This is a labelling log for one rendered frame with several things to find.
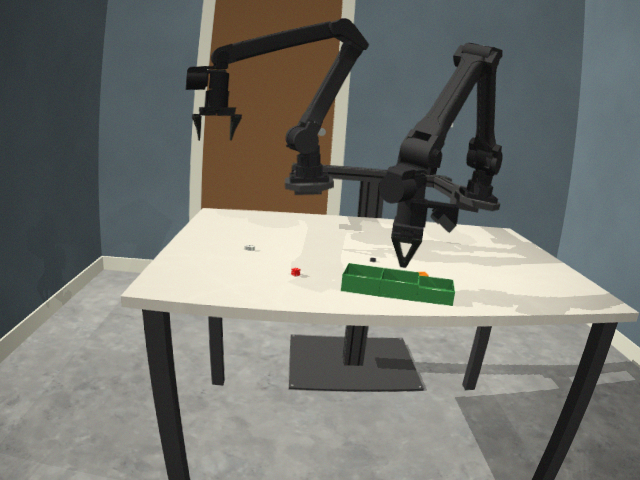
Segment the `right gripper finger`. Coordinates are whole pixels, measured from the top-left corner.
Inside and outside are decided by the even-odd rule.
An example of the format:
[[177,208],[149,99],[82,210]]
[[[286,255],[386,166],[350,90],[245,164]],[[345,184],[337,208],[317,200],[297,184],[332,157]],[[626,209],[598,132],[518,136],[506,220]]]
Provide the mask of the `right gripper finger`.
[[[234,132],[240,122],[240,120],[242,119],[242,116],[231,116],[230,117],[230,140],[232,140]],[[234,122],[234,127],[233,126],[233,122]]]
[[[197,130],[197,136],[198,136],[198,140],[200,140],[201,137],[201,120],[202,120],[202,116],[192,116],[193,122],[195,124],[196,130],[197,130],[197,126],[198,126],[198,130]],[[196,123],[195,123],[195,119],[196,119]]]

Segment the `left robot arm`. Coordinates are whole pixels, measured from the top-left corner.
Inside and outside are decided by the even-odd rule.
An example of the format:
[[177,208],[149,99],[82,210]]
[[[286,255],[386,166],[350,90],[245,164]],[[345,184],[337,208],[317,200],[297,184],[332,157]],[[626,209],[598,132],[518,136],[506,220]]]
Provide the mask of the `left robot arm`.
[[467,198],[497,204],[491,183],[503,157],[494,134],[496,71],[501,58],[502,50],[495,47],[469,42],[458,47],[453,55],[457,69],[426,116],[403,140],[396,166],[389,167],[381,179],[379,193],[388,203],[424,199],[423,203],[411,202],[409,226],[425,228],[427,209],[433,208],[431,218],[437,224],[447,232],[456,227],[458,205],[425,199],[425,174],[436,175],[440,168],[446,135],[476,82],[476,140],[473,137],[469,141],[466,158],[467,166],[476,171],[467,187],[459,187],[459,192]]

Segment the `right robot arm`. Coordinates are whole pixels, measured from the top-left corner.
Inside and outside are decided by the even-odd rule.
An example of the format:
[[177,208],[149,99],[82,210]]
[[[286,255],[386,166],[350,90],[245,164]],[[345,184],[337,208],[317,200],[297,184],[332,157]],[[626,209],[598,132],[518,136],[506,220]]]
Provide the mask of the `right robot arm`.
[[[297,155],[296,173],[290,173],[290,183],[329,182],[329,175],[327,172],[322,172],[322,163],[320,156],[318,156],[320,155],[318,133],[354,63],[363,50],[367,50],[369,46],[369,43],[349,19],[342,18],[332,22],[299,27],[219,47],[216,52],[214,50],[211,54],[211,61],[215,65],[188,68],[186,90],[205,90],[208,86],[208,77],[210,77],[209,89],[218,89],[218,92],[221,92],[221,89],[228,89],[229,73],[225,70],[228,69],[228,64],[334,37],[343,42],[341,49],[310,105],[299,120],[304,123],[298,122],[297,126],[291,127],[286,133],[288,144],[286,147],[300,152]],[[308,126],[306,126],[307,123]]]

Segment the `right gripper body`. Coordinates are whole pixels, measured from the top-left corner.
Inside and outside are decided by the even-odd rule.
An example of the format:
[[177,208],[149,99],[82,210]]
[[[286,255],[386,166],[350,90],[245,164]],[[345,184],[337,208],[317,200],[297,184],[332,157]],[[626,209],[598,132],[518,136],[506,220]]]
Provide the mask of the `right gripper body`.
[[235,114],[236,107],[227,107],[227,97],[228,89],[221,89],[221,92],[218,92],[218,89],[209,89],[209,108],[199,107],[199,114],[192,114],[192,116],[216,116],[216,113],[217,116],[242,116],[242,114]]

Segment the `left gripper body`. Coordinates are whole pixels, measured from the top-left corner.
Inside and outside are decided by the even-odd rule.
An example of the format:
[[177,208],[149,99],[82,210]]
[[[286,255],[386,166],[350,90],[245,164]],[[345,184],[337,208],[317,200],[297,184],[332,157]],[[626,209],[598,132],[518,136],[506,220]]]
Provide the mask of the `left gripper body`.
[[[393,222],[391,236],[410,238],[410,239],[413,239],[413,238],[423,239],[423,231],[424,231],[423,227],[409,226],[411,202],[423,203],[424,199],[410,199],[407,201],[398,202],[397,216],[395,216],[395,219]],[[406,230],[406,229],[410,229],[410,230]],[[404,230],[405,232],[411,232],[411,233],[401,232]]]

